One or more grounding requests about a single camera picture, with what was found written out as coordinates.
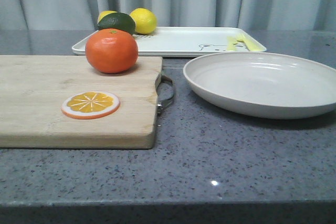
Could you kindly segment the orange mandarin fruit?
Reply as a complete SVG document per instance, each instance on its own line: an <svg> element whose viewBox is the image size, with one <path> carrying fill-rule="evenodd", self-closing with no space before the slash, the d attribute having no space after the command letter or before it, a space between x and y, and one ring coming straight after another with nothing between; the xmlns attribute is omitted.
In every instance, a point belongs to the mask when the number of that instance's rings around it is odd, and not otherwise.
<svg viewBox="0 0 336 224"><path fill-rule="evenodd" d="M138 59L138 45L126 31L108 28L94 33L86 42L87 61L103 73L119 73L133 67Z"/></svg>

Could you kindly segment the beige round plate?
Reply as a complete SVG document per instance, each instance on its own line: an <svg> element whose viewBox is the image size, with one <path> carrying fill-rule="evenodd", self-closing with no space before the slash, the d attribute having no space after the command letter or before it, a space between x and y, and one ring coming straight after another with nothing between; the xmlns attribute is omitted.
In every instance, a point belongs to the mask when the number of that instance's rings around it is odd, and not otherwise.
<svg viewBox="0 0 336 224"><path fill-rule="evenodd" d="M192 90L232 112L266 119L303 119L335 110L335 69L289 55L224 52L183 68Z"/></svg>

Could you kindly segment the white rectangular tray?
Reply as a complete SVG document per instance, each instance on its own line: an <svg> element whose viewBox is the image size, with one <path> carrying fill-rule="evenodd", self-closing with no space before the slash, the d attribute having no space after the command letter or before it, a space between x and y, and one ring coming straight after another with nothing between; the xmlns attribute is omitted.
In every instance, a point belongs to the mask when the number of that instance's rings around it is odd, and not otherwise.
<svg viewBox="0 0 336 224"><path fill-rule="evenodd" d="M236 39L244 34L263 52L266 47L239 28L232 27L157 27L149 35L134 34L140 56L198 57L232 51L248 52L246 45Z"/></svg>

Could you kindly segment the orange slice toy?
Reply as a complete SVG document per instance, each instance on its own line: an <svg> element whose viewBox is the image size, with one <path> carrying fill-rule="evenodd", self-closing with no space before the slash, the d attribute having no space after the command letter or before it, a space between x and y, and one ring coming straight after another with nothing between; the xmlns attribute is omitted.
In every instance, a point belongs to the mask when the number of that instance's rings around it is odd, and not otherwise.
<svg viewBox="0 0 336 224"><path fill-rule="evenodd" d="M115 112L120 104L120 99L115 94L88 91L67 98L61 105L61 111L73 119L98 119Z"/></svg>

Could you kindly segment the yellow lemon right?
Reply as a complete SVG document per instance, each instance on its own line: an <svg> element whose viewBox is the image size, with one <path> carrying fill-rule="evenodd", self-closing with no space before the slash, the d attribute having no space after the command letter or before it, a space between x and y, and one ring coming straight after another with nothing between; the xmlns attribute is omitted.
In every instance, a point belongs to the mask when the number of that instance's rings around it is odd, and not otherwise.
<svg viewBox="0 0 336 224"><path fill-rule="evenodd" d="M147 35L155 31L157 18L153 12L146 8L137 8L130 13L135 22L135 32Z"/></svg>

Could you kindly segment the yellow lemon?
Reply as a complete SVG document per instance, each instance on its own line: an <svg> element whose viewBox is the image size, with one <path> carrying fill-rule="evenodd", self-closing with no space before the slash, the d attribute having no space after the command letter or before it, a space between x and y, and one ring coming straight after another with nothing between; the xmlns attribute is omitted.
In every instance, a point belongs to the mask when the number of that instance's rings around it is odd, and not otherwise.
<svg viewBox="0 0 336 224"><path fill-rule="evenodd" d="M146 8L137 8L130 13L135 22L135 32L147 35L155 31L157 18L153 12Z"/></svg>
<svg viewBox="0 0 336 224"><path fill-rule="evenodd" d="M105 16L107 16L109 14L113 14L113 13L116 13L116 11L114 11L114 10L104 10L104 11L102 11L98 16L97 23L99 23Z"/></svg>

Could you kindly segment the green lime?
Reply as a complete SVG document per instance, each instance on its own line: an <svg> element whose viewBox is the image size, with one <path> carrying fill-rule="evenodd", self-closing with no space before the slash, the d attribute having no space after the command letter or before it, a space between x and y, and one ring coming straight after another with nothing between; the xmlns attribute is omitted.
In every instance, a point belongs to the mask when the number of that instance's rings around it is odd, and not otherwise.
<svg viewBox="0 0 336 224"><path fill-rule="evenodd" d="M105 15L98 22L98 29L114 28L128 32L130 35L135 33L135 21L131 16L125 13L115 12Z"/></svg>

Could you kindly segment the yellow plastic fork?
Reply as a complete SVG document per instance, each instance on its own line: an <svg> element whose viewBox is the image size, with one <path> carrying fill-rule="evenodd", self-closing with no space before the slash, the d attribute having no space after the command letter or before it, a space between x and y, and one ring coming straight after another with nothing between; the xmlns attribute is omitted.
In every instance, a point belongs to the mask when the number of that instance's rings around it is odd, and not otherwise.
<svg viewBox="0 0 336 224"><path fill-rule="evenodd" d="M243 42L249 51L262 51L257 44L255 44L252 40L246 37L244 34L238 34L236 36L237 41Z"/></svg>

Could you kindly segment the yellow lemon left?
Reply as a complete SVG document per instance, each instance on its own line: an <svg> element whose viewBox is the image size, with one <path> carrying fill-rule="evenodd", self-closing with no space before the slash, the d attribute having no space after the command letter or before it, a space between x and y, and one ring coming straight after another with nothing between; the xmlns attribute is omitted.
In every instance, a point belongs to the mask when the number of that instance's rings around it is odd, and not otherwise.
<svg viewBox="0 0 336 224"><path fill-rule="evenodd" d="M104 10L104 11L102 11L98 16L97 23L99 23L105 16L107 16L109 14L113 14L113 13L116 13L116 11L114 11L114 10Z"/></svg>

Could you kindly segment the wooden cutting board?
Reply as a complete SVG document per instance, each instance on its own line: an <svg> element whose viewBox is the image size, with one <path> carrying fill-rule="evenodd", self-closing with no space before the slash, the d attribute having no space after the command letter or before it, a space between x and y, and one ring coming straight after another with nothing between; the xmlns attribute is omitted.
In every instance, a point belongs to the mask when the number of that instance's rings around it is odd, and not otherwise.
<svg viewBox="0 0 336 224"><path fill-rule="evenodd" d="M1 56L1 147L154 145L162 58L104 74L83 56Z"/></svg>

